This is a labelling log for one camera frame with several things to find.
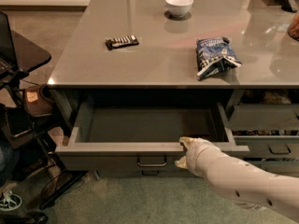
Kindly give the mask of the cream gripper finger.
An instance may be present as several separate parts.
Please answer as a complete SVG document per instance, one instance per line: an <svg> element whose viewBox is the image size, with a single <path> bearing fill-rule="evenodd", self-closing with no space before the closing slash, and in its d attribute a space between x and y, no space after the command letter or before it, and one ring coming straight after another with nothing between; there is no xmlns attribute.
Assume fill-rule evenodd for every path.
<svg viewBox="0 0 299 224"><path fill-rule="evenodd" d="M179 138L179 143L184 146L185 149L189 150L192 147L196 147L199 145L197 138L182 136Z"/></svg>
<svg viewBox="0 0 299 224"><path fill-rule="evenodd" d="M186 157L182 157L179 160L176 160L175 165L177 166L177 168L187 169Z"/></svg>

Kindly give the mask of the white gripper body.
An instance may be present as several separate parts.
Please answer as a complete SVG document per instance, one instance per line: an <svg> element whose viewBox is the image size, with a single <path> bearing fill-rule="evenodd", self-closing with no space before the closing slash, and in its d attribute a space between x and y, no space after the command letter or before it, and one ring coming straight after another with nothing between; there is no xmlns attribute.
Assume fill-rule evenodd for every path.
<svg viewBox="0 0 299 224"><path fill-rule="evenodd" d="M197 138L199 145L186 151L186 162L188 170L197 176L204 176L208 166L223 153L211 142Z"/></svg>

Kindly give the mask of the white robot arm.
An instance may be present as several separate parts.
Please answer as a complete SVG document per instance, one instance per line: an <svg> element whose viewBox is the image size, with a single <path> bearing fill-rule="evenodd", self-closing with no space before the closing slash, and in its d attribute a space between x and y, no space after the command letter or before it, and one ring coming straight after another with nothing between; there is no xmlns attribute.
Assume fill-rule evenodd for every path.
<svg viewBox="0 0 299 224"><path fill-rule="evenodd" d="M268 173L203 138L183 136L179 142L186 153L175 165L203 178L215 193L241 208L268 208L299 222L298 177Z"/></svg>

